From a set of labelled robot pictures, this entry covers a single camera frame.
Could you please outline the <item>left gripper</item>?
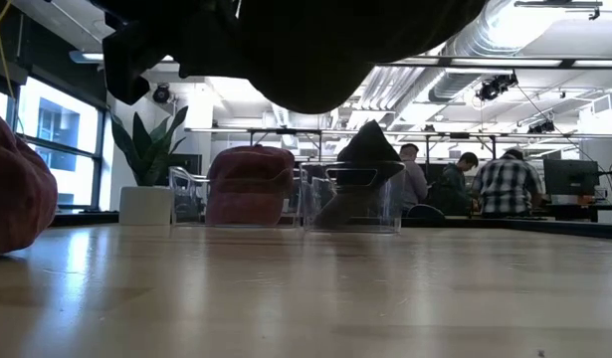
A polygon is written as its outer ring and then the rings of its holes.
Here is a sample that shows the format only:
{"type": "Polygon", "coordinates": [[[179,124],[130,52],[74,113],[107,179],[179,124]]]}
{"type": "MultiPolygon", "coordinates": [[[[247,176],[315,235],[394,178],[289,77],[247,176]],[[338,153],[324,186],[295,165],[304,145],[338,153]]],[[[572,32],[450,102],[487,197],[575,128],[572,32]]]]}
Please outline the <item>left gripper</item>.
{"type": "Polygon", "coordinates": [[[221,58],[227,54],[227,38],[235,24],[236,0],[89,1],[103,10],[113,32],[134,21],[145,25],[145,71],[170,56],[179,65],[181,78],[227,72],[221,58]]]}

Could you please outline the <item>olive green baseball cap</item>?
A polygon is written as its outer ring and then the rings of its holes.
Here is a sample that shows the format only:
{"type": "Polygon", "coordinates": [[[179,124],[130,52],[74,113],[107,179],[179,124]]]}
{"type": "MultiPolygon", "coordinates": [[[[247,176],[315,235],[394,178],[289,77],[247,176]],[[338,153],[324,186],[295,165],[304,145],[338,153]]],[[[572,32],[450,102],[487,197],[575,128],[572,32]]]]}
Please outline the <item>olive green baseball cap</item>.
{"type": "Polygon", "coordinates": [[[425,53],[489,0],[243,0],[238,19],[198,65],[240,78],[286,109],[343,104],[378,64],[425,53]]]}

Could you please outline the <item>dark grey baseball cap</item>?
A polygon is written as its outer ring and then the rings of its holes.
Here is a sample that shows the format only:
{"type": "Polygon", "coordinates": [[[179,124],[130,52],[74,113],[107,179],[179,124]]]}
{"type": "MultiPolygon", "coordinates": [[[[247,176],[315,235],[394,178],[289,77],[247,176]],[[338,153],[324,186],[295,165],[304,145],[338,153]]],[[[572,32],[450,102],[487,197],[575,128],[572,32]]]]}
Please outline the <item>dark grey baseball cap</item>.
{"type": "Polygon", "coordinates": [[[313,217],[319,230],[347,230],[359,225],[392,230],[400,225],[405,166],[379,124],[363,124],[322,169],[331,193],[313,217]]]}

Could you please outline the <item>long white light fixture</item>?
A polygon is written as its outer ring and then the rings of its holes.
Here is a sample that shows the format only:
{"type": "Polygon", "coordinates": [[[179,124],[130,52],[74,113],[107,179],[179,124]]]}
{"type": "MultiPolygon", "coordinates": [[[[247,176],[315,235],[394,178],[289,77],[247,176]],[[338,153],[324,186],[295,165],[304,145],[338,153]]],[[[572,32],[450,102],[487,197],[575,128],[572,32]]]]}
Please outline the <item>long white light fixture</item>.
{"type": "Polygon", "coordinates": [[[525,70],[612,70],[610,58],[530,58],[530,57],[445,57],[416,56],[379,67],[422,67],[445,69],[525,69],[525,70]]]}
{"type": "MultiPolygon", "coordinates": [[[[76,64],[102,64],[104,61],[102,53],[69,51],[69,57],[76,64]]],[[[165,56],[159,64],[177,64],[177,62],[172,57],[165,56]]]]}

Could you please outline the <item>snake plant in white pot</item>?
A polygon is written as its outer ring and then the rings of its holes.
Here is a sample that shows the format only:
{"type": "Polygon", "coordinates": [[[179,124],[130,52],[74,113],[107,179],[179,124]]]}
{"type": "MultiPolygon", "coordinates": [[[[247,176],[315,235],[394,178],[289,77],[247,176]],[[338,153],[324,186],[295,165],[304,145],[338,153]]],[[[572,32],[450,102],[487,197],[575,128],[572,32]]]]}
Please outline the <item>snake plant in white pot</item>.
{"type": "Polygon", "coordinates": [[[111,117],[111,133],[115,145],[124,154],[131,169],[135,186],[120,189],[119,223],[126,226],[168,226],[171,222],[173,194],[170,189],[157,186],[157,181],[168,170],[170,156],[183,141],[172,143],[175,130],[184,122],[188,107],[179,109],[168,124],[165,118],[148,132],[136,112],[129,134],[122,121],[111,117]]]}

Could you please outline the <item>person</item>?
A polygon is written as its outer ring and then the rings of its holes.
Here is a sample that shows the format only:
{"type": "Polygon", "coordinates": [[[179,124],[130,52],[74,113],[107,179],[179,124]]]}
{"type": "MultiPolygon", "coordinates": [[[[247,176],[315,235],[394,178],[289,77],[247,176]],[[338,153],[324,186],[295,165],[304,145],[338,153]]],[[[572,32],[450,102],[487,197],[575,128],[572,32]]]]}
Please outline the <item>person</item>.
{"type": "Polygon", "coordinates": [[[440,180],[439,209],[446,216],[467,216],[474,207],[474,201],[466,186],[465,173],[479,165],[479,158],[473,152],[465,152],[455,163],[449,163],[440,180]]]}
{"type": "Polygon", "coordinates": [[[419,148],[412,143],[401,147],[399,155],[405,165],[405,185],[402,194],[403,210],[421,204],[428,195],[428,184],[422,168],[416,162],[419,148]]]}
{"type": "Polygon", "coordinates": [[[543,196],[536,169],[523,153],[509,149],[500,158],[485,164],[472,184],[472,195],[486,219],[529,217],[543,196]]]}

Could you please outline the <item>black computer monitor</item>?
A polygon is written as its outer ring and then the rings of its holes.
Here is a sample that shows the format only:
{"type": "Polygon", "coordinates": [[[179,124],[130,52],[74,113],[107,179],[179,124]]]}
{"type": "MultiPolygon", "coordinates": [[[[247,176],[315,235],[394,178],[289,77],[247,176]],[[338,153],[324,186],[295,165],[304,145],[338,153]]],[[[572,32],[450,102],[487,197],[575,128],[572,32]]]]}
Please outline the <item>black computer monitor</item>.
{"type": "Polygon", "coordinates": [[[544,159],[545,193],[553,204],[579,204],[592,199],[599,184],[595,161],[544,159]]]}

